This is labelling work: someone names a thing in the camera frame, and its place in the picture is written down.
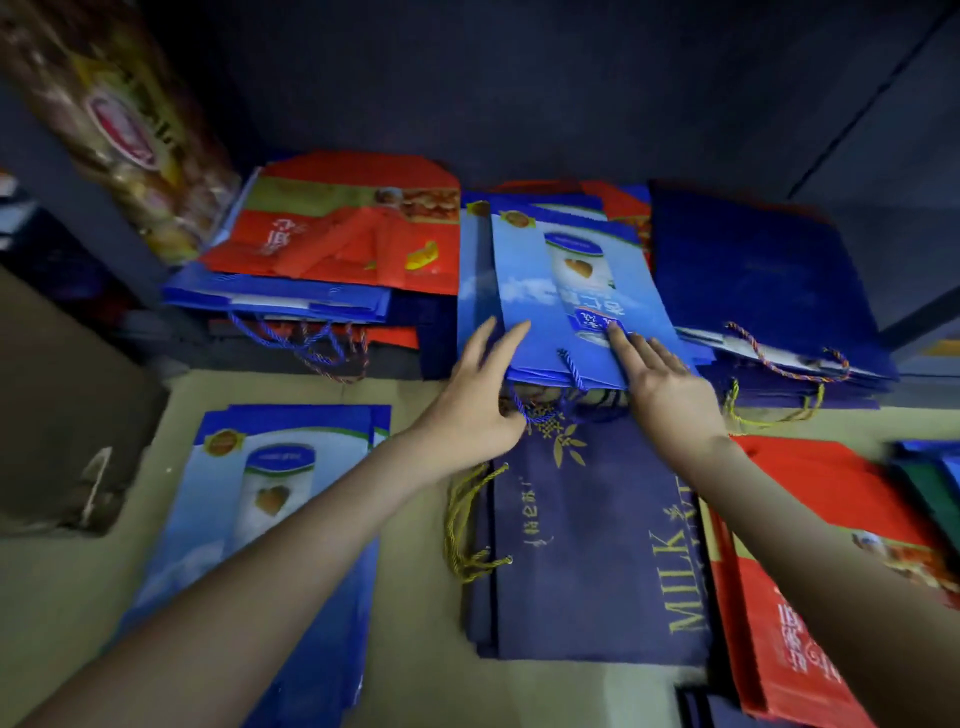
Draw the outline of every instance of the person's left hand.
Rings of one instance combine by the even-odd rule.
[[[500,414],[499,396],[530,322],[511,328],[483,360],[495,325],[491,317],[470,336],[446,388],[407,430],[426,444],[438,478],[502,455],[516,445],[526,426],[520,412]]]

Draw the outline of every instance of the yellow rope handle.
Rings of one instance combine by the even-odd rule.
[[[510,556],[496,561],[488,561],[490,558],[488,548],[482,548],[472,555],[464,551],[464,540],[467,536],[467,524],[473,499],[487,483],[504,473],[509,467],[510,465],[504,463],[500,468],[478,480],[487,471],[487,464],[485,463],[459,483],[454,483],[450,487],[450,496],[446,506],[444,559],[450,570],[463,584],[469,584],[471,581],[489,574],[497,567],[514,562],[514,559]]]
[[[791,412],[786,417],[783,417],[774,422],[762,422],[760,420],[747,420],[744,417],[741,417],[736,413],[736,398],[740,396],[740,382],[736,379],[733,380],[731,385],[730,392],[727,393],[727,399],[724,401],[724,410],[731,416],[738,425],[741,427],[749,425],[752,427],[759,427],[761,429],[766,429],[768,427],[773,427],[776,425],[783,425],[784,423],[800,423],[805,422],[811,419],[817,412],[820,411],[820,406],[824,403],[824,393],[826,392],[826,386],[823,382],[820,382],[817,385],[817,395],[814,399],[813,406],[810,406],[810,397],[804,397],[804,406],[802,409],[798,409],[795,412]],[[746,432],[732,432],[731,435],[736,437],[737,435],[745,435]]]

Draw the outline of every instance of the red oval logo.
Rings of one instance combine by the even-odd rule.
[[[110,145],[120,154],[144,169],[155,171],[156,152],[136,112],[113,94],[99,89],[86,100],[90,118]]]

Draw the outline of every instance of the person's left arm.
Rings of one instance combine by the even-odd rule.
[[[237,726],[383,523],[423,487],[512,448],[500,385],[529,329],[483,354],[490,319],[417,422],[178,595],[67,681],[22,728]]]

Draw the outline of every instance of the beige floor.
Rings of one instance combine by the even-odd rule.
[[[126,610],[163,526],[205,411],[241,402],[388,403],[410,424],[440,386],[193,372],[173,396],[130,501],[101,540],[0,542],[0,728],[22,718],[94,657]],[[750,413],[771,419],[776,413]],[[879,459],[882,443],[960,439],[960,413],[827,411],[776,434],[839,440]],[[696,671],[479,660],[460,631],[460,589],[441,557],[444,489],[422,493],[386,526],[360,705],[347,726],[679,726],[673,685]]]

